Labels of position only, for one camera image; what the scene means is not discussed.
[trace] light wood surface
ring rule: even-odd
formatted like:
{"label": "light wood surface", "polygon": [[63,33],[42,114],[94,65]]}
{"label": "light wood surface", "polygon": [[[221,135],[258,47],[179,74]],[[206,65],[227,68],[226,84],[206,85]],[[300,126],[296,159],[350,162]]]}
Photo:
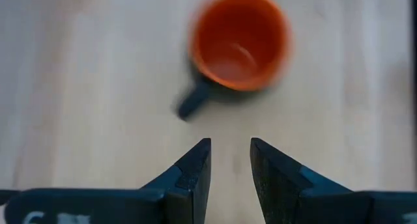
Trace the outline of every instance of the light wood surface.
{"label": "light wood surface", "polygon": [[0,186],[139,188],[212,138],[207,223],[263,223],[250,138],[351,189],[414,189],[409,0],[275,0],[279,88],[173,113],[202,0],[0,0]]}

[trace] cup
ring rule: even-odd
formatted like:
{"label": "cup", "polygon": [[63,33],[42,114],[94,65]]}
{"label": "cup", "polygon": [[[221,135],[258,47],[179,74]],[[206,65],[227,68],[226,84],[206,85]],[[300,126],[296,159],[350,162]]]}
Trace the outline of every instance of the cup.
{"label": "cup", "polygon": [[212,0],[190,35],[188,55],[201,74],[178,108],[182,119],[199,109],[220,85],[259,91],[279,79],[289,56],[289,24],[271,0]]}

